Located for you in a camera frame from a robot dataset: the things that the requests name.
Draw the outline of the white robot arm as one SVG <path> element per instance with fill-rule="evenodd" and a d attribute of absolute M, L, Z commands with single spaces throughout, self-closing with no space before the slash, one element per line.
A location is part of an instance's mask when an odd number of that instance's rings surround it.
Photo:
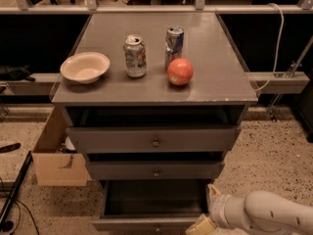
<path fill-rule="evenodd" d="M 249 235 L 313 235 L 313 208 L 266 191 L 244 198 L 215 194 L 209 215 L 202 214 L 186 234 L 210 235 L 217 228 L 238 228 Z"/>

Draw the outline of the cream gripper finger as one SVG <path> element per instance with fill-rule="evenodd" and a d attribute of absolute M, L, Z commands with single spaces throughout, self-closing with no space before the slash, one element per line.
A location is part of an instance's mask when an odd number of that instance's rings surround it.
<path fill-rule="evenodd" d="M 187 230 L 187 235 L 210 235 L 217 228 L 210 217 L 202 214 Z"/>

